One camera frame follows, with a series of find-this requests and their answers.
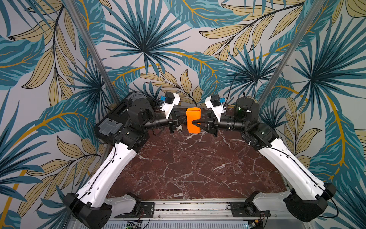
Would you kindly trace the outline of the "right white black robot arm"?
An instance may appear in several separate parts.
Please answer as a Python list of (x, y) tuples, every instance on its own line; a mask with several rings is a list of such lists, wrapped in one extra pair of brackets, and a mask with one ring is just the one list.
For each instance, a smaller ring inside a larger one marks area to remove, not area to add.
[(288, 212), (302, 222), (324, 217), (328, 201), (337, 192), (332, 183), (325, 183), (312, 174), (288, 149), (277, 132), (258, 120), (260, 106), (254, 99), (236, 100), (234, 115), (226, 115), (223, 98), (206, 98), (211, 113), (205, 118), (194, 118), (192, 125), (213, 135), (219, 130), (238, 131), (241, 138), (268, 159), (290, 183), (289, 191), (280, 193), (254, 192), (246, 201), (247, 212)]

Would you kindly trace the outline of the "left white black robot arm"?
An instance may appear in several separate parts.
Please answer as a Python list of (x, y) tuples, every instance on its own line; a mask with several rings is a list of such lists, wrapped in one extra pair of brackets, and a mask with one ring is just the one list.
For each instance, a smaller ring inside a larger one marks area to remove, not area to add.
[(143, 94), (130, 93), (94, 128), (96, 136), (113, 148), (91, 179), (63, 199), (66, 209), (89, 229), (101, 229), (110, 218), (139, 213), (141, 201), (133, 194), (107, 198), (112, 185), (149, 139), (149, 130), (167, 127), (171, 132), (181, 120), (174, 113), (180, 96), (167, 92), (160, 98), (160, 112)]

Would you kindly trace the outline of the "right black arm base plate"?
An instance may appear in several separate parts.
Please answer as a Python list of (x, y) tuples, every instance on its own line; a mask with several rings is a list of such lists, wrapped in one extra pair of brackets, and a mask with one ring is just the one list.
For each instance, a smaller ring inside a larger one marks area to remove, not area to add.
[(230, 202), (226, 209), (231, 211), (234, 218), (252, 217), (252, 218), (266, 218), (270, 217), (270, 211), (260, 211), (253, 203), (248, 202)]

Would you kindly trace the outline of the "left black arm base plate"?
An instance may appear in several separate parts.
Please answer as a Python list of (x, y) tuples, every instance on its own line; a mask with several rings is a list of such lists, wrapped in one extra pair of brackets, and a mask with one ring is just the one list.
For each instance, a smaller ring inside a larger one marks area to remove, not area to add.
[(124, 213), (115, 216), (115, 219), (143, 219), (152, 218), (154, 216), (155, 203), (141, 202), (133, 209), (131, 213)]

